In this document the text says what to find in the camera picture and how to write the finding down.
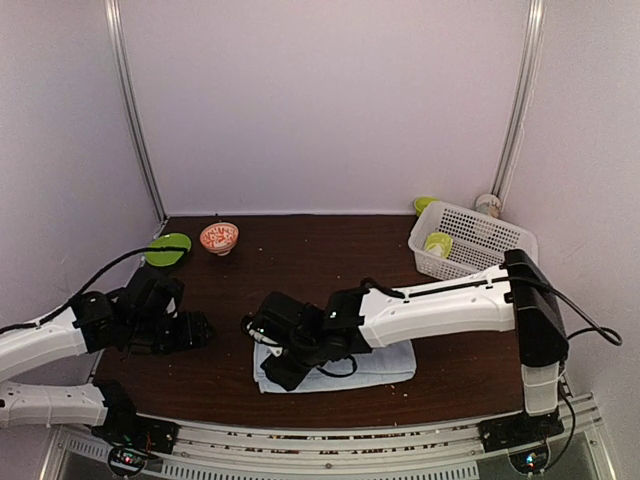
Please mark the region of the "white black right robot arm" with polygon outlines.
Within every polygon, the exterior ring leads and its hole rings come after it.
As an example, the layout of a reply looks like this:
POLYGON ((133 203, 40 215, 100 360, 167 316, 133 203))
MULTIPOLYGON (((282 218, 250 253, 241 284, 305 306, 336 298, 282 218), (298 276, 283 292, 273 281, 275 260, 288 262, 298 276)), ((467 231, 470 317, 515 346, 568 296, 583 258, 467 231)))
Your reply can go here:
POLYGON ((453 280, 393 289, 365 279, 356 288, 334 292, 323 309, 272 292, 243 329, 272 348, 260 367, 287 392, 328 362, 354 360, 396 343, 515 331, 524 407, 481 422, 483 448, 512 448, 564 431, 558 383, 569 340, 555 290, 521 249, 507 251, 499 265, 453 280))

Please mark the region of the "green white patterned towel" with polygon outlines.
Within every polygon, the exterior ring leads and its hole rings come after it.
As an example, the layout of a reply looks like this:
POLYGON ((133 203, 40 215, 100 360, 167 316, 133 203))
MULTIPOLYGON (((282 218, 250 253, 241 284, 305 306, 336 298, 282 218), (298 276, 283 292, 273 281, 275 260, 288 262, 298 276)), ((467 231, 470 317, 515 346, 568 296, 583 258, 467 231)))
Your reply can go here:
POLYGON ((435 257, 447 259, 453 249, 453 238, 442 232, 430 233, 424 243, 424 251, 435 257))

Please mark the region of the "white perforated plastic basket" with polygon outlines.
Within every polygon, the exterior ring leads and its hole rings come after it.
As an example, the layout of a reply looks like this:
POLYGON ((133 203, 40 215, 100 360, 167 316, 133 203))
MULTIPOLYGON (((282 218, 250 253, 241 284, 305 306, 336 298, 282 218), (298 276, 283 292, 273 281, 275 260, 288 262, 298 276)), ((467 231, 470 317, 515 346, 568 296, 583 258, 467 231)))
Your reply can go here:
POLYGON ((418 218, 408 239, 418 272, 438 280, 465 277, 502 263, 509 250, 525 251, 538 260, 535 236, 516 225, 473 210, 437 201, 418 218), (442 232, 453 238, 447 259, 424 251, 426 237, 442 232))

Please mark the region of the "light blue towel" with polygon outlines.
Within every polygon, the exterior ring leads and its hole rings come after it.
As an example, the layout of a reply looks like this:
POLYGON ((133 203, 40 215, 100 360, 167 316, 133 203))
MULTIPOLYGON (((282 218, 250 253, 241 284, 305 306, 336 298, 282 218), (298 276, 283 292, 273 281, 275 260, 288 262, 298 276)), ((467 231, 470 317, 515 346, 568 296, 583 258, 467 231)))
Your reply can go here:
POLYGON ((357 369, 349 360, 329 362, 324 367, 339 378, 327 376, 313 369, 293 390, 294 394, 353 390, 379 385, 391 385, 411 380, 417 370, 413 345, 410 341, 395 343, 354 356, 357 369))

